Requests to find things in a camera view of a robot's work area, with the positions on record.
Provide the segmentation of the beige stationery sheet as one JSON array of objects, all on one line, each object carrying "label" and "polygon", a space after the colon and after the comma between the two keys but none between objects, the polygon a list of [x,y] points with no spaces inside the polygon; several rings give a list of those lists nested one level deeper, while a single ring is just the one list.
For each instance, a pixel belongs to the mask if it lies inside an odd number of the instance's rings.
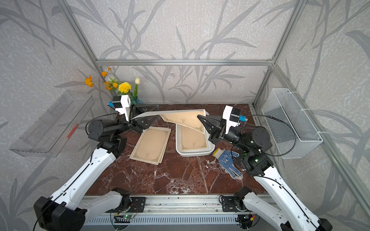
[{"label": "beige stationery sheet", "polygon": [[165,122],[171,122],[178,125],[182,125],[191,128],[195,131],[205,133],[205,128],[201,121],[197,118],[198,115],[206,116],[205,109],[193,109],[193,110],[171,110],[171,111],[149,111],[144,112],[138,116],[132,118],[137,119],[147,116],[159,115]]},{"label": "beige stationery sheet", "polygon": [[149,127],[141,134],[130,159],[158,165],[162,162],[170,128]]}]

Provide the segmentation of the white plastic storage box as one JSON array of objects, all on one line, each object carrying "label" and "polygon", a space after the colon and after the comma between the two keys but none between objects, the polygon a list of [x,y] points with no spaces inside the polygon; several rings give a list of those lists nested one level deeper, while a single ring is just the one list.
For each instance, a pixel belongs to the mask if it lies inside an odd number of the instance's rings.
[{"label": "white plastic storage box", "polygon": [[200,149],[200,150],[190,150],[190,151],[184,151],[182,152],[181,151],[181,148],[180,148],[180,126],[181,125],[176,125],[176,135],[175,135],[175,148],[176,148],[176,151],[177,153],[182,156],[182,157],[200,157],[200,156],[207,156],[207,155],[210,155],[211,152],[215,149],[215,144],[211,143],[208,138],[209,138],[209,134],[207,132],[205,132],[206,134],[206,139],[207,139],[207,143],[208,143],[208,148],[207,149]]}]

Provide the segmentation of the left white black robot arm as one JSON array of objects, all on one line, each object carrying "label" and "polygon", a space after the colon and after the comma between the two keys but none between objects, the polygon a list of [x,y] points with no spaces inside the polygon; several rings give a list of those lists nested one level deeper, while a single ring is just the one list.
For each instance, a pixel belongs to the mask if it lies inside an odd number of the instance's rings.
[{"label": "left white black robot arm", "polygon": [[81,201],[105,169],[123,153],[127,138],[121,134],[149,128],[156,117],[149,116],[149,121],[145,121],[145,113],[158,108],[159,105],[154,104],[136,104],[125,108],[124,115],[115,120],[103,115],[88,121],[85,131],[89,139],[98,142],[96,149],[62,187],[48,198],[42,196],[35,202],[35,224],[47,231],[79,231],[85,223],[106,211],[130,210],[135,204],[130,193],[121,188],[114,188],[84,206]]}]

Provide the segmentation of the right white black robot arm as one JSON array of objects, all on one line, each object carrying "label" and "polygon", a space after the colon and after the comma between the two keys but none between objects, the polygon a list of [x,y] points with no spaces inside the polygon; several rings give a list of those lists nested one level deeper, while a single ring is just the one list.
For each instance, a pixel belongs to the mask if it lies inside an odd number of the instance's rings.
[{"label": "right white black robot arm", "polygon": [[197,116],[209,133],[209,141],[231,143],[230,150],[217,149],[214,157],[220,166],[235,178],[241,174],[235,167],[255,178],[272,197],[278,208],[259,199],[256,193],[244,186],[234,194],[237,209],[251,211],[267,221],[278,231],[331,231],[333,226],[325,218],[319,218],[295,195],[286,184],[266,153],[272,147],[271,137],[266,128],[254,127],[241,133],[237,126],[242,116],[231,113],[227,116]]}]

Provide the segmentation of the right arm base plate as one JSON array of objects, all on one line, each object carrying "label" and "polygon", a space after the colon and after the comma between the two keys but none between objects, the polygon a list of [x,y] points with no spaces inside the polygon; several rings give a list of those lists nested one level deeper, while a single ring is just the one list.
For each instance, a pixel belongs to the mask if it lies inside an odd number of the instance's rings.
[{"label": "right arm base plate", "polygon": [[219,202],[222,205],[223,212],[245,212],[247,209],[242,201],[235,196],[219,196]]}]

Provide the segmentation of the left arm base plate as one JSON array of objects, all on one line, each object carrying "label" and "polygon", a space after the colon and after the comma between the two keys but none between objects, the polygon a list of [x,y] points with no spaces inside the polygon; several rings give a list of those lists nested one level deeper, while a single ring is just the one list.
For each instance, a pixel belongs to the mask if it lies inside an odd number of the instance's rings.
[{"label": "left arm base plate", "polygon": [[128,213],[143,213],[145,208],[146,197],[134,196],[130,197],[130,203],[124,212]]}]

